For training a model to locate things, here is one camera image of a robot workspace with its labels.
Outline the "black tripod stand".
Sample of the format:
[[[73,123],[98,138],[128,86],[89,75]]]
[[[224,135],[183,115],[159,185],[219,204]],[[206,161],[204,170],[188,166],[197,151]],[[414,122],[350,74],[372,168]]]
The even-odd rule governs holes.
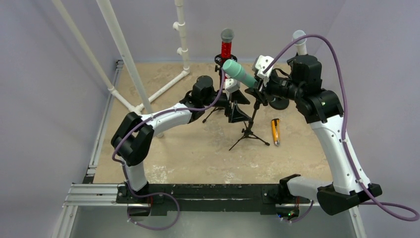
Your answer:
[[[245,128],[243,128],[242,129],[242,133],[243,133],[243,135],[242,135],[242,137],[241,138],[239,138],[230,148],[229,148],[229,151],[231,151],[241,140],[243,140],[243,139],[257,139],[257,140],[259,140],[259,141],[261,141],[261,142],[263,142],[266,146],[270,146],[270,143],[269,142],[267,142],[267,141],[264,141],[263,139],[261,139],[260,137],[258,137],[258,136],[256,136],[255,134],[254,134],[254,132],[252,131],[252,128],[253,128],[253,126],[254,126],[254,120],[255,120],[255,116],[256,116],[256,113],[257,113],[257,110],[259,110],[260,109],[260,105],[261,105],[261,102],[259,101],[259,100],[256,100],[255,101],[255,103],[254,103],[254,110],[253,110],[253,114],[252,114],[252,117],[251,117],[251,119],[248,121],[248,123],[246,123],[246,122],[244,122],[244,125],[245,125]]]
[[[222,58],[221,54],[214,57],[214,62],[215,62],[214,71],[218,72],[219,84],[221,84],[221,81],[222,81],[222,73],[220,72],[220,69],[226,60],[227,58]],[[214,109],[206,116],[205,119],[203,119],[202,123],[205,123],[207,119],[212,115],[212,113],[216,111],[224,111],[224,115],[226,117],[229,117],[230,111],[231,111],[231,102],[230,102],[229,96],[227,96],[225,92],[222,92],[218,100],[218,103],[220,104],[221,107],[214,106]]]

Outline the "teal toy microphone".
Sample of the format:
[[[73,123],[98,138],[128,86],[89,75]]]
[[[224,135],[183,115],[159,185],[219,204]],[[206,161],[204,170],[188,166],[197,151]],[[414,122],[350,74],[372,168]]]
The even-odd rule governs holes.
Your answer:
[[[236,61],[228,59],[224,62],[222,69],[227,73],[231,78],[241,82],[248,88],[253,88],[257,83],[257,80],[246,73],[245,69]]]

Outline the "red glitter microphone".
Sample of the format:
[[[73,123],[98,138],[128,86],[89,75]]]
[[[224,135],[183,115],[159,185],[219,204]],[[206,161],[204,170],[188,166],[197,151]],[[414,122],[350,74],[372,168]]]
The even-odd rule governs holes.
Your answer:
[[[230,28],[222,30],[221,34],[221,58],[229,59],[231,57],[231,44],[234,38],[234,31]]]

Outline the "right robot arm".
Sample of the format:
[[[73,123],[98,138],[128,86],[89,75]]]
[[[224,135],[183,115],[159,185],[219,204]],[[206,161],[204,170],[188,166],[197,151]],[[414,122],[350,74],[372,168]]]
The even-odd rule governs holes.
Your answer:
[[[361,168],[343,128],[344,110],[338,96],[322,88],[322,65],[310,55],[288,60],[291,72],[280,77],[272,68],[273,58],[259,56],[252,70],[256,84],[249,94],[271,101],[288,99],[316,134],[332,174],[332,181],[319,181],[294,174],[279,182],[278,197],[289,202],[304,197],[320,204],[328,215],[335,215],[382,194]]]

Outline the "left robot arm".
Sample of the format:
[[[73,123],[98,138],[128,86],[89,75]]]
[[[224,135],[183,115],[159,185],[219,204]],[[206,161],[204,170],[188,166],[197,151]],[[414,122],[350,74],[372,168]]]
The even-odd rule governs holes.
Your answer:
[[[120,163],[130,184],[128,196],[136,203],[145,201],[148,196],[143,161],[155,136],[173,127],[196,121],[210,107],[223,107],[228,103],[225,93],[214,90],[213,79],[202,75],[173,107],[142,116],[128,113],[111,139],[113,155],[122,158]]]

